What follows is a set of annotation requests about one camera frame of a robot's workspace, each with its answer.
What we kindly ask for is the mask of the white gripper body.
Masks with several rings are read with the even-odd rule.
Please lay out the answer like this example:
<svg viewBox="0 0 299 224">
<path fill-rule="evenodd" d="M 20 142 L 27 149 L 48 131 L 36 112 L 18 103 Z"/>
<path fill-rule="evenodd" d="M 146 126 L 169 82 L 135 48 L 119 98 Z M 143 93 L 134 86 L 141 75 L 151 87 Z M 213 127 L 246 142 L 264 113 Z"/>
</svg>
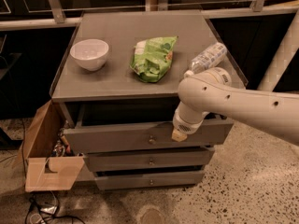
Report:
<svg viewBox="0 0 299 224">
<path fill-rule="evenodd" d="M 204 117 L 205 115 L 200 112 L 177 109 L 173 117 L 173 125 L 182 133 L 193 134 L 201 126 Z"/>
</svg>

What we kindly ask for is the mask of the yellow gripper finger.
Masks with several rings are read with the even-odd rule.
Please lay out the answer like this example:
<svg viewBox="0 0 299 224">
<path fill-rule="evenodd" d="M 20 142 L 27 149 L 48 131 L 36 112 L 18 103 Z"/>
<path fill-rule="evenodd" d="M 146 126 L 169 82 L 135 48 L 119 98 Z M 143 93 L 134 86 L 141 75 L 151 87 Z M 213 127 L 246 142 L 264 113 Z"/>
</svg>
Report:
<svg viewBox="0 0 299 224">
<path fill-rule="evenodd" d="M 177 142 L 182 142 L 188 138 L 186 133 L 182 133 L 178 129 L 174 128 L 172 132 L 172 139 Z"/>
</svg>

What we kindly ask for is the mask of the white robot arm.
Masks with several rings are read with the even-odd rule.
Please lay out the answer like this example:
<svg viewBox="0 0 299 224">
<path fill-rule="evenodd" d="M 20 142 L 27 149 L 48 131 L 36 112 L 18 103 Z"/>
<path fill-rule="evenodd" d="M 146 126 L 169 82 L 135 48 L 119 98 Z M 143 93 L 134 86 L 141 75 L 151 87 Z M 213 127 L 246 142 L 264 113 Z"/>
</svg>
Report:
<svg viewBox="0 0 299 224">
<path fill-rule="evenodd" d="M 299 145 L 299 97 L 279 82 L 298 50 L 290 36 L 293 14 L 208 18 L 242 84 L 233 83 L 222 66 L 189 70 L 178 85 L 180 103 L 173 117 L 176 130 L 196 133 L 209 113 L 245 123 Z"/>
</svg>

